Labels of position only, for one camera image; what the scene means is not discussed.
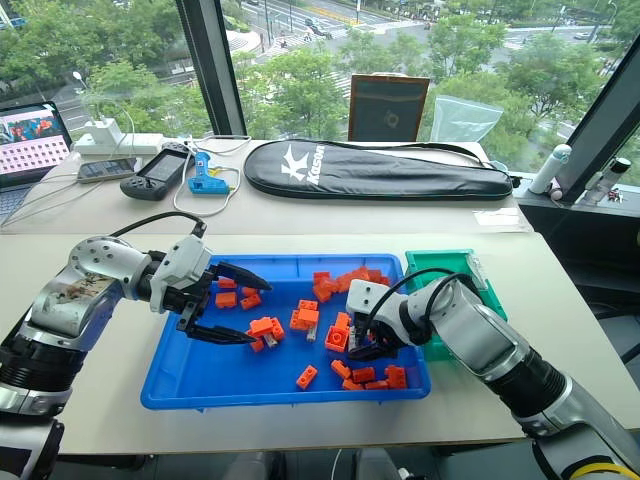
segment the white bottle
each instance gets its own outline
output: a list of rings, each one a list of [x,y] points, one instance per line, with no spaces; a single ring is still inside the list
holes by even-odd
[[[549,189],[551,180],[558,174],[562,166],[569,161],[569,155],[571,155],[571,147],[569,145],[563,143],[554,148],[547,161],[538,171],[536,178],[529,185],[529,190],[537,194],[545,193]]]
[[[580,203],[596,205],[618,183],[622,174],[629,170],[629,167],[631,167],[631,162],[626,158],[614,158],[604,167],[602,172],[597,172],[587,183],[587,191]]]

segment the wooden frame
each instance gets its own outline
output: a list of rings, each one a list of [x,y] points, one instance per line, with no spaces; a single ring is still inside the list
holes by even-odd
[[[356,101],[358,99],[358,90],[359,86],[363,83],[386,83],[386,84],[397,84],[399,87],[402,85],[412,84],[418,85],[422,87],[422,93],[420,97],[417,99],[419,102],[418,115],[416,119],[415,129],[413,131],[412,138],[409,141],[416,141],[418,137],[418,129],[420,128],[420,121],[422,120],[422,114],[424,112],[424,102],[427,98],[427,91],[429,89],[429,79],[425,77],[404,77],[404,76],[395,76],[395,75],[360,75],[353,74],[351,75],[351,99],[349,105],[349,136],[348,139],[350,141],[357,141],[357,138],[354,138],[354,126],[356,125]],[[401,95],[401,90],[398,90],[398,96]],[[380,138],[378,141],[388,141],[388,139]]]

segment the blue glue gun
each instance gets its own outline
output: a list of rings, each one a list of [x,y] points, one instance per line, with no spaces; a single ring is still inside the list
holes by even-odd
[[[209,175],[209,158],[211,157],[208,153],[196,153],[196,176],[189,179],[189,190],[196,195],[227,195],[229,193],[227,182]]]

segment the laptop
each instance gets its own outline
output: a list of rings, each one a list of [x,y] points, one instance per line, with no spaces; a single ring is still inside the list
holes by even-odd
[[[0,109],[0,222],[67,157],[70,147],[53,102]]]

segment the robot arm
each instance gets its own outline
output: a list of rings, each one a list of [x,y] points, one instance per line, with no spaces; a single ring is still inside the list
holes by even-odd
[[[409,296],[353,280],[347,310],[354,315],[360,340],[349,351],[355,360],[393,356],[397,348],[439,335],[460,363],[509,407],[533,439],[536,460],[548,478],[640,472],[640,451],[631,435],[582,386],[544,361],[483,305],[471,277],[442,277]],[[367,330],[375,337],[369,344],[363,340]]]
[[[122,298],[180,314],[177,328],[191,338],[222,345],[254,341],[243,332],[197,324],[219,276],[261,290],[271,286],[228,263],[210,266],[202,226],[194,232],[167,253],[140,252],[117,236],[73,248],[65,268],[0,345],[0,478],[46,478],[64,431],[53,417]]]

